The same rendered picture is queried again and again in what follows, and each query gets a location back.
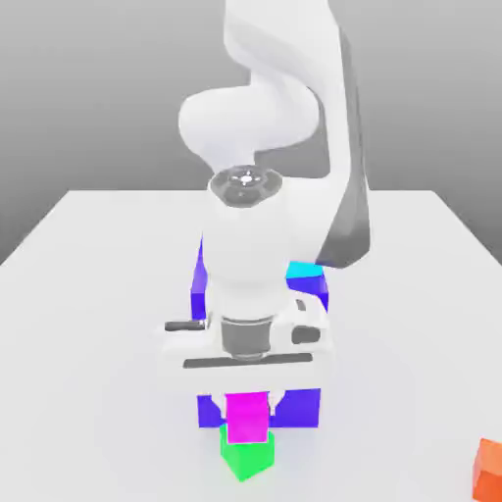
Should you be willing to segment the large orange box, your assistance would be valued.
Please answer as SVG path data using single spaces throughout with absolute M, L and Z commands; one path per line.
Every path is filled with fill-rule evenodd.
M 502 443 L 482 438 L 473 466 L 473 499 L 502 502 Z

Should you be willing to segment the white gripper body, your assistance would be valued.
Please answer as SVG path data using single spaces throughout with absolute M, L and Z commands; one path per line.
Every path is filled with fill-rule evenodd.
M 252 362 L 208 350 L 172 353 L 173 388 L 195 394 L 318 388 L 332 371 L 331 344 L 294 345 Z

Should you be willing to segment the small magenta cube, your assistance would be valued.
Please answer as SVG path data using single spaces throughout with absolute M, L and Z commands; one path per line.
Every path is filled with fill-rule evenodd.
M 226 427 L 229 444 L 265 443 L 269 430 L 268 394 L 227 394 Z

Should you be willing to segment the small cyan cube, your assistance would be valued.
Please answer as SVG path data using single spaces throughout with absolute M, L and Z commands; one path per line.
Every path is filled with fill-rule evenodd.
M 287 279 L 321 276 L 324 269 L 315 263 L 291 261 L 286 271 Z

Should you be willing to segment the small green cube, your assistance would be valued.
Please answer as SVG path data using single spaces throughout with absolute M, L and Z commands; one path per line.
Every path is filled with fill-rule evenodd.
M 268 439 L 262 443 L 229 443 L 227 426 L 221 425 L 220 454 L 239 481 L 245 481 L 271 468 L 276 462 L 276 442 L 269 431 Z

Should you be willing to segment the large blue box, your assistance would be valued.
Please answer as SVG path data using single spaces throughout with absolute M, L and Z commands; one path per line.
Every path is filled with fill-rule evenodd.
M 193 321 L 206 319 L 205 292 L 208 276 L 203 260 L 203 243 L 199 244 L 198 255 L 190 288 L 191 318 Z M 328 310 L 328 287 L 325 273 L 321 276 L 286 279 L 291 290 L 317 296 L 325 310 Z M 287 390 L 270 416 L 271 428 L 307 428 L 319 425 L 321 390 L 319 388 Z M 224 423 L 220 410 L 210 395 L 197 396 L 198 425 L 202 428 L 219 427 Z

